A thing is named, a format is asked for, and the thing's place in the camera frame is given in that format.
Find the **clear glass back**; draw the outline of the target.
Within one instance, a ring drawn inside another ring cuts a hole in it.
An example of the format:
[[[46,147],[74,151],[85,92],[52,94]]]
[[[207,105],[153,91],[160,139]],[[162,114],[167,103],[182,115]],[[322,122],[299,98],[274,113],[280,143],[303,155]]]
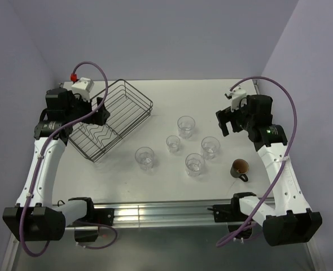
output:
[[[188,139],[193,135],[195,120],[191,116],[181,116],[177,121],[179,136]]]

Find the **dark brown mug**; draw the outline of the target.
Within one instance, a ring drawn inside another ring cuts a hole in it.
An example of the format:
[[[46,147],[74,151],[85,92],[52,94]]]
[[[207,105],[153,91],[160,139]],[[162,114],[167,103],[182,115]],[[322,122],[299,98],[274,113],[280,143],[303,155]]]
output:
[[[230,174],[234,178],[239,178],[243,182],[248,182],[247,173],[249,171],[249,164],[243,159],[236,159],[233,161]]]

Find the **small clear glass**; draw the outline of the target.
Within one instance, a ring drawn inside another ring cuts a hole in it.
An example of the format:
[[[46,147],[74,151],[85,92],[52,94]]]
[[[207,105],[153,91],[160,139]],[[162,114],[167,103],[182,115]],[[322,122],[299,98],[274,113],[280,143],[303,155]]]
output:
[[[175,136],[170,135],[166,139],[166,145],[167,145],[168,151],[170,153],[178,152],[179,147],[180,147],[180,143],[181,143],[180,138],[176,135]]]

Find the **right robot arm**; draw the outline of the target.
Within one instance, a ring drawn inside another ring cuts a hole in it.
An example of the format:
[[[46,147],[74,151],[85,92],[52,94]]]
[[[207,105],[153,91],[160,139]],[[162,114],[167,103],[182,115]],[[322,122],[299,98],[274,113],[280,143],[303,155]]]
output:
[[[307,243],[322,225],[322,216],[312,211],[298,184],[289,157],[292,139],[288,139],[280,125],[273,124],[272,98],[267,95],[229,94],[230,107],[216,112],[218,125],[224,136],[229,135],[227,124],[234,133],[245,130],[261,158],[270,186],[262,198],[254,193],[237,193],[231,200],[230,213],[244,223],[222,237],[222,247],[242,231],[250,221],[261,225],[270,246]]]

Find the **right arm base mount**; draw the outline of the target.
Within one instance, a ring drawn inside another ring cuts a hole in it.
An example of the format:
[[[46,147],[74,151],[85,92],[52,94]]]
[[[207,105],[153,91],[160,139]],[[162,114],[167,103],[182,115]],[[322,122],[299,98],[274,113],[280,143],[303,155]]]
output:
[[[212,213],[214,222],[216,223],[226,222],[232,224],[233,222],[238,222],[243,225],[255,206],[255,204],[248,204],[245,202],[240,202],[239,205],[231,203],[215,204],[208,207],[207,210]]]

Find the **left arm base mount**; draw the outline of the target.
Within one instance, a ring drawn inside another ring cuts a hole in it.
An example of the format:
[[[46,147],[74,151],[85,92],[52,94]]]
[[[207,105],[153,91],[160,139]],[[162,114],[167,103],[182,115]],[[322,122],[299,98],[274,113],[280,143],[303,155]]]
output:
[[[80,218],[76,220],[73,227],[86,227],[94,226],[95,224],[107,225],[106,229],[110,229],[113,226],[114,209],[113,208],[97,208],[93,211],[90,218]],[[95,242],[99,237],[102,227],[97,226],[95,230],[75,230],[74,238],[79,243],[91,243]]]

